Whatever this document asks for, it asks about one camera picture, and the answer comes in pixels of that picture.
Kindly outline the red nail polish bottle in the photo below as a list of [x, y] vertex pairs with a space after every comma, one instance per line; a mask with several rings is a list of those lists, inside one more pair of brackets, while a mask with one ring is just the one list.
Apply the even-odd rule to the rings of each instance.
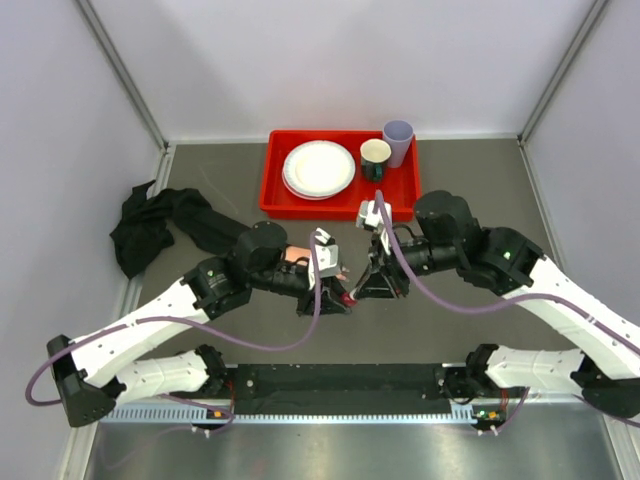
[[353, 299], [349, 293], [344, 293], [341, 296], [341, 301], [344, 305], [348, 307], [353, 307], [357, 304], [357, 301]]

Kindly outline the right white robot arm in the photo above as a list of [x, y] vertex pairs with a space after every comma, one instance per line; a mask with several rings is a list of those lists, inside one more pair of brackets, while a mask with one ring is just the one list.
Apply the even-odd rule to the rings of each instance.
[[[568, 339], [564, 351], [482, 344], [465, 361], [461, 390], [533, 388], [573, 395], [625, 421], [639, 416], [639, 327], [574, 283], [533, 241], [508, 227], [481, 227], [464, 198], [438, 190], [414, 205], [421, 232], [398, 239], [382, 194], [361, 203], [358, 227], [371, 231], [368, 265], [353, 301], [401, 298], [416, 287], [439, 306], [484, 315], [518, 306]], [[453, 271], [496, 302], [462, 306], [436, 295], [421, 277]]]

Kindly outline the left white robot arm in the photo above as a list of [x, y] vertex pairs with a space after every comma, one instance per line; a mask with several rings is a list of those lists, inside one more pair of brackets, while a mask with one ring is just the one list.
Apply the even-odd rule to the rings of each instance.
[[259, 222], [229, 251], [201, 261], [157, 298], [101, 331], [51, 339], [47, 353], [69, 425], [92, 424], [143, 398], [220, 394], [227, 374], [215, 348], [156, 360], [144, 356], [179, 333], [248, 304], [255, 290], [296, 299], [300, 316], [349, 312], [338, 281], [342, 265], [335, 239], [318, 228], [308, 252], [290, 259], [287, 247], [280, 225]]

